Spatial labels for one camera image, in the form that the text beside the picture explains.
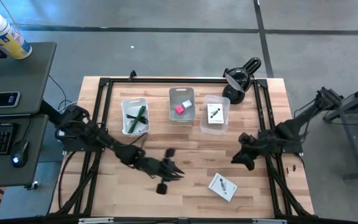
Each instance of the computer mouse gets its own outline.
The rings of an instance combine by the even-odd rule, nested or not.
[[[15,142],[11,149],[11,162],[14,167],[24,167],[29,158],[29,142],[20,140]]]

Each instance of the gray concrete floor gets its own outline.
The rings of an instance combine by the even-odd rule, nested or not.
[[[252,0],[20,0],[5,1],[20,24],[257,29]],[[358,0],[259,0],[266,29],[358,30]],[[0,13],[8,17],[0,5]],[[259,34],[155,32],[22,31],[29,42],[58,44],[51,76],[76,100],[85,75],[220,77],[226,67],[263,59]],[[358,35],[267,35],[274,77],[284,78],[290,106],[309,102],[322,86],[347,96],[358,90]],[[265,68],[257,77],[266,77]],[[62,100],[48,82],[45,99]],[[319,118],[311,122],[305,151],[306,175],[315,213],[358,221],[358,181],[343,182],[355,172],[342,126]],[[8,187],[1,218],[47,213],[60,167],[61,146],[45,138],[36,178],[39,192]],[[22,201],[29,206],[15,207]]]

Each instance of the green object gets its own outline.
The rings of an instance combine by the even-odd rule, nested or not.
[[[134,129],[135,129],[135,127],[136,127],[136,124],[137,124],[137,122],[140,120],[140,118],[142,117],[142,115],[144,114],[144,111],[146,111],[146,106],[140,107],[140,110],[139,110],[139,112],[138,112],[138,114],[137,114],[137,116],[136,116],[134,122],[132,123],[131,128],[129,128],[129,131],[128,131],[129,134],[134,132]]]

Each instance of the smartphone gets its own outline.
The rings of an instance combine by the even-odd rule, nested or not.
[[[13,108],[17,106],[19,98],[19,92],[0,93],[0,108]]]

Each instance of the desk leg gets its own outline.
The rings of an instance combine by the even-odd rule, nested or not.
[[[39,113],[48,115],[49,121],[54,125],[60,125],[62,122],[62,115],[55,110],[55,108],[50,106],[49,103],[45,102],[45,100],[41,102]]]

